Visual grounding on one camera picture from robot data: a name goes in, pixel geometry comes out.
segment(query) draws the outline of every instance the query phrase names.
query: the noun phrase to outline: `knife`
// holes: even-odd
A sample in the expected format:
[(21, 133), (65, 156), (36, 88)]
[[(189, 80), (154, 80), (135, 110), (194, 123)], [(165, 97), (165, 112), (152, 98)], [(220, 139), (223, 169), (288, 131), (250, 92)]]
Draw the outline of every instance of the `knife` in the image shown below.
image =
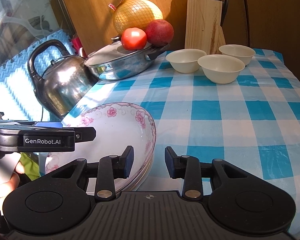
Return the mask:
[(222, 3), (221, 22), (220, 22), (221, 27), (223, 26), (223, 22), (225, 21), (225, 18), (226, 18), (226, 14), (227, 14), (227, 11), (228, 11), (228, 5), (229, 5), (229, 0), (225, 0)]

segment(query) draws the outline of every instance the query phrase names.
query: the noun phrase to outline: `table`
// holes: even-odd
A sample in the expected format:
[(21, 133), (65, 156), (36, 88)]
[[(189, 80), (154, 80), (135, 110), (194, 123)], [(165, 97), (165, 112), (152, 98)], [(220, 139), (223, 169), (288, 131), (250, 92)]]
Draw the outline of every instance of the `table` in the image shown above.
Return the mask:
[[(118, 82), (99, 81), (64, 118), (64, 123), (96, 106), (130, 102), (155, 120), (154, 163), (139, 190), (180, 190), (169, 177), (164, 149), (201, 162), (222, 158), (287, 191), (297, 214), (290, 233), (300, 238), (300, 82), (282, 55), (256, 49), (237, 80), (217, 85), (202, 69), (176, 72), (158, 57), (145, 72)], [(205, 194), (211, 193), (203, 179)]]

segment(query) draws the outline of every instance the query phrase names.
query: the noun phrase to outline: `white bowl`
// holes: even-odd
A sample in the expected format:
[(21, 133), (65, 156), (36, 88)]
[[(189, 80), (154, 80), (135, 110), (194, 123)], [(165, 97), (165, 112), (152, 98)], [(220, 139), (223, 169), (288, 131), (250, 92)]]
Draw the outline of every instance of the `white bowl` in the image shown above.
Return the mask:
[[(144, 168), (149, 166), (156, 139), (152, 116), (141, 106), (131, 103), (110, 103), (95, 107), (79, 115), (67, 127), (94, 127), (96, 138), (91, 142), (75, 144), (74, 152), (49, 153), (45, 172), (51, 172), (77, 158), (88, 163), (98, 162), (108, 155), (122, 155), (128, 145), (134, 148), (134, 161), (127, 179), (116, 179), (116, 192), (134, 187), (144, 178)], [(96, 179), (90, 178), (88, 194), (94, 193)]]
[(192, 73), (200, 68), (198, 59), (206, 55), (207, 53), (200, 49), (180, 49), (169, 53), (166, 60), (170, 62), (176, 71)]
[(238, 58), (245, 65), (248, 65), (252, 57), (256, 54), (256, 52), (253, 49), (236, 44), (223, 45), (219, 48), (219, 50), (223, 55)]
[(245, 68), (241, 60), (227, 55), (207, 55), (199, 58), (198, 64), (207, 78), (217, 84), (233, 82)]

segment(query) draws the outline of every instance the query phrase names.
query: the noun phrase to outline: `blue puzzle mat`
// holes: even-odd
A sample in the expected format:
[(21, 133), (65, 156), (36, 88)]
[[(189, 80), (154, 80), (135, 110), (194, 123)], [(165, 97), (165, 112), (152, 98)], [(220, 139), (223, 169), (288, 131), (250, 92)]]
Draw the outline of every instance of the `blue puzzle mat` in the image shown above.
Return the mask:
[[(52, 39), (61, 41), (69, 53), (74, 55), (70, 37), (62, 30), (59, 30), (46, 38), (32, 43), (27, 49), (24, 49), (0, 66), (0, 112), (4, 113), (3, 119), (40, 121), (42, 106), (34, 95), (27, 61), (37, 46)], [(34, 62), (38, 74), (42, 75), (50, 65), (50, 61), (61, 56), (60, 51), (53, 46), (38, 55)], [(45, 109), (43, 110), (42, 120), (51, 120), (49, 112)]]

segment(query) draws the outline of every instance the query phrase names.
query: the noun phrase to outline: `knife block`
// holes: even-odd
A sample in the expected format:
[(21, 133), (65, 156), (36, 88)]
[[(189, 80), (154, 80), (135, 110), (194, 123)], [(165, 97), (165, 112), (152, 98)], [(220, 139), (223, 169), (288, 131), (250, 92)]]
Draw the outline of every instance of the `knife block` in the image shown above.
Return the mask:
[(222, 54), (219, 48), (226, 44), (225, 36), (223, 35), (222, 27), (219, 28), (219, 36), (218, 36), (218, 46), (217, 46), (217, 54)]
[(185, 49), (217, 53), (221, 11), (221, 1), (188, 0)]

